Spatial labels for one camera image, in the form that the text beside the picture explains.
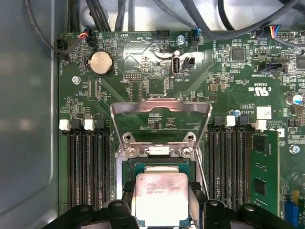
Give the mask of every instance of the screw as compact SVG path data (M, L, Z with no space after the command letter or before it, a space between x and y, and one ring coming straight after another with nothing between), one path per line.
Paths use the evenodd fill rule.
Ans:
M217 203L217 201L211 201L211 202L210 202L210 205L217 206L218 203Z
M189 157L191 154L191 150L189 148L184 148L181 153L182 153L182 156Z
M247 211L254 211L254 208L251 206L246 206L244 209L246 209Z
M298 153L300 153L300 151L301 151L301 148L299 146L297 146L297 145L290 146L290 153L298 154Z
M72 83L74 83L75 85L80 84L80 82L81 82L81 78L79 76L72 77Z
M135 156L136 155L136 150L134 148L130 148L128 151L130 156Z
M178 43L178 45L183 45L185 43L185 37L182 35L179 35L177 37L177 43Z

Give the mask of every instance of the chip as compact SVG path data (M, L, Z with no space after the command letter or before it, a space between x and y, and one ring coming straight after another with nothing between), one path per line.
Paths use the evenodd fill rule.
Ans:
M217 101L218 100L218 96L217 95L210 95L209 96L209 101Z
M264 196L266 193L266 183L262 180L255 178L254 191Z
M216 84L216 83L211 83L211 84L210 84L210 91L211 91L211 92L217 92L217 91L218 91L218 84Z
M232 48L232 61L244 61L243 48Z
M254 135L253 136L253 150L265 152L266 151L266 137Z
M291 107L291 114L292 115L301 115L301 114L303 114L303 107L301 107L301 106L293 106L293 107Z
M76 118L84 118L84 114L83 113L77 113L76 114Z
M297 69L305 69L305 56L297 56L296 57L296 68Z

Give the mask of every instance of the white connector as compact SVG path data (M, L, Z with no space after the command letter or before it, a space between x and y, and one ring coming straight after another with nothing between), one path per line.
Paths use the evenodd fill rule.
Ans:
M85 130L93 131L94 128L95 128L94 120L93 119L85 119L84 128L85 128Z
M71 129L70 121L68 119L60 119L59 129L62 131L70 131Z

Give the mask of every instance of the black connector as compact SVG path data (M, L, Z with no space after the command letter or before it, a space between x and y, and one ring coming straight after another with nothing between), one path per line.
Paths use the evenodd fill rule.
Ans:
M59 50L67 50L68 49L68 43L64 39L57 39L56 46ZM66 60L66 61L69 60L69 55L68 54L64 55L64 54L61 54L61 53L58 52L57 56L60 59L63 59L63 60Z
M171 31L156 30L156 40L169 40L171 38Z
M172 58L172 73L178 74L180 73L180 59L179 57Z
M89 47L91 49L93 49L93 51L95 51L95 52L97 51L98 44L97 44L96 33L94 30L88 29L88 37L87 37L86 42L89 45Z

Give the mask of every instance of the green circuit board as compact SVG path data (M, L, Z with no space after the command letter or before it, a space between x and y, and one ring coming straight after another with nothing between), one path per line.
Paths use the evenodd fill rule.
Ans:
M184 44L177 43L179 35L185 38ZM77 36L68 33L63 34L61 39L71 44ZM81 123L84 119L106 121L109 144L103 144L109 148L106 159L109 162L107 195L110 199L116 198L114 167L119 147L110 106L115 102L138 102L147 98L179 98L183 101L211 103L213 111L210 125L213 125L214 117L226 117L237 110L249 118L249 124L266 120L266 129L269 131L256 130L253 136L255 138L255 135L265 133L273 154L265 161L262 154L256 155L253 148L249 149L249 201L284 217L284 202L292 191L305 193L304 104L287 104L287 98L294 94L303 96L305 93L305 56L302 50L292 49L269 38L253 38L251 34L225 42L206 41L200 36L196 47L191 47L189 31L168 32L166 39L159 39L155 31L101 32L97 37L98 50L112 56L114 70L107 77L94 74L87 66L93 51L85 42L80 43L69 55L69 60L60 60L59 118L80 120ZM282 32L279 37L300 43L305 40L302 32ZM181 66L179 74L172 73L172 56L176 51L179 52ZM81 80L80 83L72 82L74 76ZM167 136L168 141L181 140L183 134L173 133L199 128L198 120L194 117L192 121L192 118L174 117L162 112L140 118L122 117L120 120L124 131L132 130L139 138L156 131L172 130ZM68 138L69 135L61 133L61 213L69 208L67 158L71 148L66 147ZM300 152L292 153L293 146L300 147ZM266 148L263 154L267 155L268 150ZM202 152L207 155L208 148L202 147ZM203 163L208 173L207 161ZM254 184L255 176L258 176L254 173L260 173L260 169L255 167L256 163L261 163L267 171L259 175L263 181L257 181L259 187ZM269 183L277 187L268 190L271 186Z

